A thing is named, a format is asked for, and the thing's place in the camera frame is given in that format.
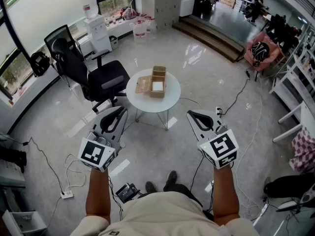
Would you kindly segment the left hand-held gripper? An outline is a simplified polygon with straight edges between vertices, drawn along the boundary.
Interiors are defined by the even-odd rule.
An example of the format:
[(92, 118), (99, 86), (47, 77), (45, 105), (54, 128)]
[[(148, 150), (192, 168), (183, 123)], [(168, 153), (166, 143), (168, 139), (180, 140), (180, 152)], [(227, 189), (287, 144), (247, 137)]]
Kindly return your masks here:
[(112, 107), (99, 113), (94, 121), (93, 130), (97, 133), (108, 133), (110, 139), (98, 136), (90, 131), (83, 137), (78, 159), (91, 169), (105, 172), (121, 150), (119, 142), (128, 117), (127, 108)]

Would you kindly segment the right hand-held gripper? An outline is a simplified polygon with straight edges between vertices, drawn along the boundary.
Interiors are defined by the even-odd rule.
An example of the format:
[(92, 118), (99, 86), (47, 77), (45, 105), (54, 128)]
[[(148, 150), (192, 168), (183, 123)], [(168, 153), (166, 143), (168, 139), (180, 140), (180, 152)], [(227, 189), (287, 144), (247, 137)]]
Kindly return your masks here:
[(197, 149), (216, 169), (237, 159), (239, 146), (231, 129), (213, 111), (188, 110), (187, 118), (198, 140)]

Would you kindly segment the woven wicker organizer box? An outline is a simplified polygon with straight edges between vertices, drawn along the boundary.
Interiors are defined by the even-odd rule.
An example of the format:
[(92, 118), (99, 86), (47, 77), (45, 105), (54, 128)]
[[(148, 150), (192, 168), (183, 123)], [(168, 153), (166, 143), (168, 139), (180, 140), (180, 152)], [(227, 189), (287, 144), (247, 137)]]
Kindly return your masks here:
[[(162, 81), (164, 83), (163, 92), (152, 91), (152, 82)], [(154, 66), (151, 75), (138, 78), (135, 93), (146, 93), (151, 98), (164, 98), (166, 89), (166, 67)]]

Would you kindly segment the person's right forearm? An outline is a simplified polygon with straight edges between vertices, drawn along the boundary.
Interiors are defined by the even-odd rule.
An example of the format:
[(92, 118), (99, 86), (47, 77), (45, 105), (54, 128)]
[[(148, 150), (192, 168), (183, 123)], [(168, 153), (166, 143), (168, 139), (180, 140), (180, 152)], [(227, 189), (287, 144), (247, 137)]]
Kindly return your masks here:
[(240, 218), (239, 200), (229, 165), (220, 169), (214, 168), (213, 215), (214, 222), (219, 226)]

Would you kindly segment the person's left forearm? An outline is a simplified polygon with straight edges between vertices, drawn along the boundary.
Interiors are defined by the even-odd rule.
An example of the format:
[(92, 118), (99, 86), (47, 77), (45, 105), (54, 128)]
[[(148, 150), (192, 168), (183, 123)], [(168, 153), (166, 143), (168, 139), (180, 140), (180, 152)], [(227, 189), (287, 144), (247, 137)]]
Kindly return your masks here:
[(92, 169), (86, 199), (86, 215), (102, 217), (110, 223), (110, 213), (111, 200), (108, 170), (101, 172)]

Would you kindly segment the white cabinet shelf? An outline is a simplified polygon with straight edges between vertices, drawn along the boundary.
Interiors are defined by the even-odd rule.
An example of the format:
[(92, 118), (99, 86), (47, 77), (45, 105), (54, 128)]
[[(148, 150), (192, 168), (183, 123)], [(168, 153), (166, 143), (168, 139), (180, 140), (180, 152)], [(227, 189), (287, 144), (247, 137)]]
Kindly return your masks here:
[(9, 212), (6, 210), (2, 219), (11, 236), (28, 236), (42, 233), (47, 229), (47, 225), (37, 211)]

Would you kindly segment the round white side table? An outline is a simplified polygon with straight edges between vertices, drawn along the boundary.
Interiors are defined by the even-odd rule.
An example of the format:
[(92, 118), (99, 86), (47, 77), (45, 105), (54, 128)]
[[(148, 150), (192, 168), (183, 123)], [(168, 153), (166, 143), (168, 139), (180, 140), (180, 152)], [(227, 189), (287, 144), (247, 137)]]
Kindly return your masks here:
[(136, 108), (135, 122), (139, 122), (146, 113), (156, 114), (162, 119), (160, 113), (166, 113), (166, 121), (163, 121), (163, 129), (169, 129), (169, 110), (175, 106), (181, 96), (179, 81), (174, 75), (166, 71), (166, 89), (164, 98), (151, 98), (146, 93), (135, 93), (139, 77), (151, 75), (152, 69), (145, 69), (133, 75), (126, 86), (126, 96), (133, 107)]

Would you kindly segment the black mesh office chair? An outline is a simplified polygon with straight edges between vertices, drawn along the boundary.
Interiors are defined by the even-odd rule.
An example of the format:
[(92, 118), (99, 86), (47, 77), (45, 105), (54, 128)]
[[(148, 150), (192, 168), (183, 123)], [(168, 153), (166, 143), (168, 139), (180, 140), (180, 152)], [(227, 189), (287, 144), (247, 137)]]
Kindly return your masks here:
[(95, 113), (105, 101), (109, 100), (114, 107), (117, 97), (126, 97), (123, 90), (130, 77), (123, 65), (118, 60), (102, 64), (102, 57), (110, 53), (108, 49), (91, 55), (91, 59), (97, 61), (97, 68), (91, 71), (84, 63), (80, 44), (72, 37), (68, 25), (54, 30), (44, 42), (56, 61), (58, 74), (81, 86), (84, 98), (96, 102), (92, 107)]

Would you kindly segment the person's right black shoe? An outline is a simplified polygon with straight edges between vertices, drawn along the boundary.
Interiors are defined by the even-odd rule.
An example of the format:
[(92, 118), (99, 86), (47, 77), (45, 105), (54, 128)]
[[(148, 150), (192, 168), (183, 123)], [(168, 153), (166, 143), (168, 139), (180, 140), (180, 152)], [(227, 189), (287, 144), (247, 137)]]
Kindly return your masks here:
[(171, 171), (169, 174), (168, 174), (168, 178), (167, 178), (167, 181), (166, 181), (166, 185), (165, 186), (171, 186), (171, 185), (174, 185), (177, 181), (177, 172), (176, 171)]

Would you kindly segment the person's black shoe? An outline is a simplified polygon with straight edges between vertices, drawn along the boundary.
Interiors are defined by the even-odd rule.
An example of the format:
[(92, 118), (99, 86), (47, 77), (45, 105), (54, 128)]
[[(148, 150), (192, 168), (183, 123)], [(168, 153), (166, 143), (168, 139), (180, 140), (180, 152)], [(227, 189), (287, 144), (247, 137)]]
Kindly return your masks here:
[(147, 194), (153, 194), (157, 192), (155, 185), (151, 181), (145, 183), (145, 190)]
[(171, 171), (169, 174), (168, 174), (168, 178), (167, 178), (167, 181), (166, 181), (166, 185), (165, 186), (171, 186), (171, 185), (174, 185), (177, 181), (177, 172), (176, 171)]

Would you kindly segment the person's black trousers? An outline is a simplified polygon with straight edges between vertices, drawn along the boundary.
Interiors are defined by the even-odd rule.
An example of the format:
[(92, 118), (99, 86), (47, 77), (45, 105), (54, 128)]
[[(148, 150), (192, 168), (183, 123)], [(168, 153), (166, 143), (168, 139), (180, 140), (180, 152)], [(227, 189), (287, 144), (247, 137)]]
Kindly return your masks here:
[[(181, 193), (185, 196), (187, 196), (188, 198), (196, 201), (201, 207), (203, 207), (202, 203), (189, 191), (189, 189), (183, 185), (183, 184), (174, 184), (174, 185), (171, 185), (171, 186), (164, 186), (163, 188), (163, 192), (177, 192), (177, 193)], [(145, 193), (143, 195), (141, 195), (139, 197), (140, 198), (143, 198), (145, 196), (147, 196), (148, 194)]]

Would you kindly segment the black handheld screen device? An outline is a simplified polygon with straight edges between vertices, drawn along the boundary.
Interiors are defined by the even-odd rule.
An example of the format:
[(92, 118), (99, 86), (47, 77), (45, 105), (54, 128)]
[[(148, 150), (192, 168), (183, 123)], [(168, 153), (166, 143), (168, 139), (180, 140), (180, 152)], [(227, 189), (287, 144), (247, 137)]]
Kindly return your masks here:
[(133, 183), (126, 183), (116, 192), (116, 196), (121, 200), (123, 204), (125, 204), (126, 202), (132, 200), (139, 193), (140, 191), (135, 187)]

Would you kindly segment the person's left black shoe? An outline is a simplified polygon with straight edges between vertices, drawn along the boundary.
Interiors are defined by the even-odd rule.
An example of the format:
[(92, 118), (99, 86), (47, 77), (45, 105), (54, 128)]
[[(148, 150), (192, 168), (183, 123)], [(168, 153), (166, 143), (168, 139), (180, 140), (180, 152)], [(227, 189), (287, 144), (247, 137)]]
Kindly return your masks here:
[(145, 190), (147, 194), (153, 194), (157, 192), (155, 185), (151, 181), (145, 183)]

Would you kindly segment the small grey waste bin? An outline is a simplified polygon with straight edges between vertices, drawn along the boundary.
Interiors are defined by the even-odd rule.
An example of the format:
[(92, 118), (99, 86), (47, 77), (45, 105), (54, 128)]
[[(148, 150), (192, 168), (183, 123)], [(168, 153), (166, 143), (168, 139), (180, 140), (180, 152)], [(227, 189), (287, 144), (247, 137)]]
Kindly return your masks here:
[(109, 40), (110, 40), (110, 44), (111, 44), (112, 50), (117, 49), (118, 46), (119, 46), (118, 38), (116, 36), (114, 36), (114, 35), (111, 35), (111, 36), (109, 36)]

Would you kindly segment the wooden step platform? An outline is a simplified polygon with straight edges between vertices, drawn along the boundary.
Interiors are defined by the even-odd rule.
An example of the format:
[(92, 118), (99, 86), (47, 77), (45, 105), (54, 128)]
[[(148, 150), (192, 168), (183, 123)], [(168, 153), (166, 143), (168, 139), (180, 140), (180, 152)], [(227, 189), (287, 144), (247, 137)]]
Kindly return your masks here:
[(244, 45), (223, 34), (215, 26), (204, 23), (194, 16), (182, 17), (172, 28), (198, 40), (210, 47), (231, 62), (239, 62), (244, 58)]

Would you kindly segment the white water dispenser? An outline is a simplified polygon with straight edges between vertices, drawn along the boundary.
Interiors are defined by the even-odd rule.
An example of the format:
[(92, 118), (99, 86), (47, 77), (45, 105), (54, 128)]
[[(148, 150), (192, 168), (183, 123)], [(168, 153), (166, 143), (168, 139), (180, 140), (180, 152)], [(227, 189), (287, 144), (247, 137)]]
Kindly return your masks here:
[(101, 15), (97, 15), (91, 19), (85, 19), (84, 25), (87, 29), (88, 38), (91, 42), (93, 50), (96, 53), (104, 50), (112, 51), (111, 43), (107, 27), (105, 25), (105, 19)]

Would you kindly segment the black patterned cushion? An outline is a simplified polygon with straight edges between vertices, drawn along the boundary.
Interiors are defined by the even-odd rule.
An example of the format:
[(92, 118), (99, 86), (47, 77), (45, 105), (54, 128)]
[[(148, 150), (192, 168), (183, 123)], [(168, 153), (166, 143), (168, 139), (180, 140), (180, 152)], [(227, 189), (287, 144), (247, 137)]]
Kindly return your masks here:
[(262, 62), (269, 57), (269, 46), (265, 42), (257, 42), (251, 47), (253, 60)]

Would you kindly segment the black backpack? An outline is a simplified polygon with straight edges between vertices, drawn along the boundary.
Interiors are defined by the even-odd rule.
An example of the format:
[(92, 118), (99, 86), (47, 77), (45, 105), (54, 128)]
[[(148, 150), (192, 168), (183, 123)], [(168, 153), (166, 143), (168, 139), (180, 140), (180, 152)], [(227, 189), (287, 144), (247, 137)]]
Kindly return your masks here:
[(43, 52), (31, 55), (31, 68), (36, 77), (42, 76), (50, 66), (50, 59)]

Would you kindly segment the large clear water jug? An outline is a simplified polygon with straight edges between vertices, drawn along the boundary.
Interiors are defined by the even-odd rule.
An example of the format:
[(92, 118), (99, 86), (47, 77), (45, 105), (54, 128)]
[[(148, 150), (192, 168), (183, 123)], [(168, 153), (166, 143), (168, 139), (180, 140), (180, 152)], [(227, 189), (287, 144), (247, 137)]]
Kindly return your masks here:
[(138, 20), (133, 25), (133, 37), (136, 43), (146, 43), (147, 42), (147, 23)]
[(149, 18), (147, 20), (146, 30), (147, 30), (147, 38), (149, 40), (153, 40), (156, 38), (156, 36), (157, 36), (157, 24), (156, 24), (154, 19)]

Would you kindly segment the person's beige shirt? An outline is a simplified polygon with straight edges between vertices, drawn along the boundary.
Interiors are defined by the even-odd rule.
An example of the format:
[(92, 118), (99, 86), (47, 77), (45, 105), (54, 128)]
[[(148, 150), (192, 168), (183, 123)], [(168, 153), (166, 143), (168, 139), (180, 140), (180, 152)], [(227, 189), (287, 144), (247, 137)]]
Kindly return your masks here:
[(127, 202), (123, 210), (123, 219), (115, 223), (87, 216), (70, 236), (259, 236), (248, 219), (217, 225), (196, 201), (178, 192), (153, 193)]

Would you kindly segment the pink checkered cloth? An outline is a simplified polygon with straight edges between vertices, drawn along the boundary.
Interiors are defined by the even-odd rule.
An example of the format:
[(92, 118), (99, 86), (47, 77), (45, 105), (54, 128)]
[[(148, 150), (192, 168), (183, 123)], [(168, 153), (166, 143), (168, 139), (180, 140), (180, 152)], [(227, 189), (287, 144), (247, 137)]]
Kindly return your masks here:
[(289, 160), (293, 170), (303, 171), (315, 166), (315, 138), (310, 136), (306, 127), (297, 133), (291, 142), (294, 157)]

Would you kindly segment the white metal shelf rack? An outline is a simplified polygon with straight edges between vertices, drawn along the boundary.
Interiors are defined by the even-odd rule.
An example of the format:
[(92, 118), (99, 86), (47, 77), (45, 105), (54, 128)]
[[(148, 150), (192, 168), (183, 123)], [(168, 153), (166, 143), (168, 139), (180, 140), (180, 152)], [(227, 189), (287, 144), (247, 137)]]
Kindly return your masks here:
[(308, 24), (299, 44), (271, 78), (273, 79), (271, 93), (285, 80), (292, 78), (293, 85), (300, 83), (310, 97), (315, 97), (315, 27), (312, 24)]

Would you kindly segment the white slotted tray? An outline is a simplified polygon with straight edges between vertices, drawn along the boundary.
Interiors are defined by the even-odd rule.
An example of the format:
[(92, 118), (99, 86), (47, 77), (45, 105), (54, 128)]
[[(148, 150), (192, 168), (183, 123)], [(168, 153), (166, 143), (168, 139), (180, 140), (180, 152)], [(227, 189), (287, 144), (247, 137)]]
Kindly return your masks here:
[(14, 163), (0, 159), (0, 184), (25, 187), (25, 178), (20, 167)]

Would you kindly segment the clear dispenser water bottle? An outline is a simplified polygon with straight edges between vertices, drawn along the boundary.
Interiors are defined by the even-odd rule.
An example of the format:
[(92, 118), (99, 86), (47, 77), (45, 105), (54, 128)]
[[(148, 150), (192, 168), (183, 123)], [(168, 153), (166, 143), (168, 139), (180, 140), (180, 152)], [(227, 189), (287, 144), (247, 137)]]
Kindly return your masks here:
[(87, 19), (92, 19), (98, 15), (98, 5), (96, 0), (81, 0), (81, 4)]

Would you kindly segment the grey patterned locker cabinet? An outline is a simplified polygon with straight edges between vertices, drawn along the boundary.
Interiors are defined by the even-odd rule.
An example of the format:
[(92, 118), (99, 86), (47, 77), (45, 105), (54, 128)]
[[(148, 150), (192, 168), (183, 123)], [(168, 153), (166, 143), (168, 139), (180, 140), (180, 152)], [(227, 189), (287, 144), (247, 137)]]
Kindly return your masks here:
[(157, 31), (171, 28), (179, 20), (181, 0), (155, 0), (155, 22)]

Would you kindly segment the white table frame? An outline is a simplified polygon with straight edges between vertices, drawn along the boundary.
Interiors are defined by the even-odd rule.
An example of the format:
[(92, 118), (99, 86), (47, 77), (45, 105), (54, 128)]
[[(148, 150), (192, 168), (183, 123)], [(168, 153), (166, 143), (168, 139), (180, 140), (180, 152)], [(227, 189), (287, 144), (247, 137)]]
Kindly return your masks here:
[(309, 108), (303, 101), (301, 104), (299, 104), (297, 107), (295, 107), (292, 111), (290, 111), (288, 114), (283, 116), (281, 119), (279, 119), (278, 123), (282, 123), (283, 121), (287, 120), (289, 117), (294, 115), (296, 112), (299, 112), (300, 121), (299, 123), (291, 128), (290, 130), (284, 132), (283, 134), (275, 137), (273, 139), (273, 143), (276, 143), (287, 136), (299, 131), (303, 127), (307, 129), (307, 131), (310, 134), (311, 138), (315, 138), (315, 118), (313, 117), (312, 113), (310, 112)]

